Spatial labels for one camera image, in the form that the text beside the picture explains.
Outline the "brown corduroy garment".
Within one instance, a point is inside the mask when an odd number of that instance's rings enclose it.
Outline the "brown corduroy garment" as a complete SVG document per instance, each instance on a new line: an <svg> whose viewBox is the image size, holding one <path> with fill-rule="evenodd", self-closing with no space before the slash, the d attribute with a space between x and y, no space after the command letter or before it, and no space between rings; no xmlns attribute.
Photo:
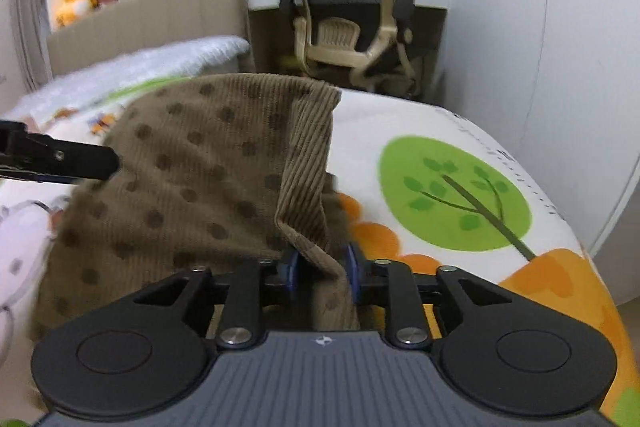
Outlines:
<svg viewBox="0 0 640 427"><path fill-rule="evenodd" d="M120 158L75 188L47 257L29 335L182 269L227 273L297 249L320 272L291 325L359 325L342 260L347 219L326 170L340 91L307 78L230 74L132 102L106 137Z"/></svg>

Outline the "white quilted mattress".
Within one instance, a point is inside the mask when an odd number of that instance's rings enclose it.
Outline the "white quilted mattress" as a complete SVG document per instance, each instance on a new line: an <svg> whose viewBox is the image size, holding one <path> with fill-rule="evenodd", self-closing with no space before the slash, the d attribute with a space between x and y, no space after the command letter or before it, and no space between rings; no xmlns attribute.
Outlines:
<svg viewBox="0 0 640 427"><path fill-rule="evenodd" d="M2 117L9 120L30 117L43 124L60 109L83 108L129 88L140 88L148 81L235 72L239 59L248 52L247 40L216 36L122 54L54 77L43 88L23 96Z"/></svg>

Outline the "cartoon animal play mat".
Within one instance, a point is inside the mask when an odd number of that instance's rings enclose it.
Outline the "cartoon animal play mat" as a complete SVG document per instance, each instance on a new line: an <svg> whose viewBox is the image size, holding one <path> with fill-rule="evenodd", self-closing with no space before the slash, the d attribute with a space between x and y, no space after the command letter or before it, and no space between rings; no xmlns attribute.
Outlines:
<svg viewBox="0 0 640 427"><path fill-rule="evenodd" d="M60 109L43 124L19 121L58 139L109 146L107 135L132 102L183 80L191 78L148 81ZM447 109L339 91L326 170L348 241L370 259L405 262L421 274L457 265L597 329L617 358L601 410L616 425L637 425L639 372L620 314L584 246L522 166ZM2 421L33 421L43 411L30 376L30 318L78 185L1 185Z"/></svg>

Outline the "yellow plush toy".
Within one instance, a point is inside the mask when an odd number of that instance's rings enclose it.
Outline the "yellow plush toy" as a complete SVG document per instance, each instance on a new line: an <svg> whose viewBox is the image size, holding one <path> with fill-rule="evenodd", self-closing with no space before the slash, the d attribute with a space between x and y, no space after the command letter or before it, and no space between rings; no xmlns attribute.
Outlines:
<svg viewBox="0 0 640 427"><path fill-rule="evenodd" d="M63 0L55 14L56 26L70 26L92 12L97 5L96 0Z"/></svg>

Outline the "beige upholstered headboard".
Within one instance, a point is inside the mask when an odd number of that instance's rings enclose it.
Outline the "beige upholstered headboard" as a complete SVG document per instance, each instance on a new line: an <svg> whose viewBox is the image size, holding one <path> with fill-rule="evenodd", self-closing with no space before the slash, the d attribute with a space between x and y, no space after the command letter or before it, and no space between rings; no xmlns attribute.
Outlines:
<svg viewBox="0 0 640 427"><path fill-rule="evenodd" d="M47 48L58 76L141 49L215 36L250 40L247 0L122 0L53 31Z"/></svg>

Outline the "beige mesh office chair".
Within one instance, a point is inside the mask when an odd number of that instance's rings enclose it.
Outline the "beige mesh office chair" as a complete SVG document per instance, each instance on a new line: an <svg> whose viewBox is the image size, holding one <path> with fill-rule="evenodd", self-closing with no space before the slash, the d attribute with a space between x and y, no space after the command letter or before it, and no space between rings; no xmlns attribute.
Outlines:
<svg viewBox="0 0 640 427"><path fill-rule="evenodd" d="M411 98L418 91L412 62L414 0L327 4L280 0L294 30L294 54L302 71L327 80L347 76L350 87Z"/></svg>

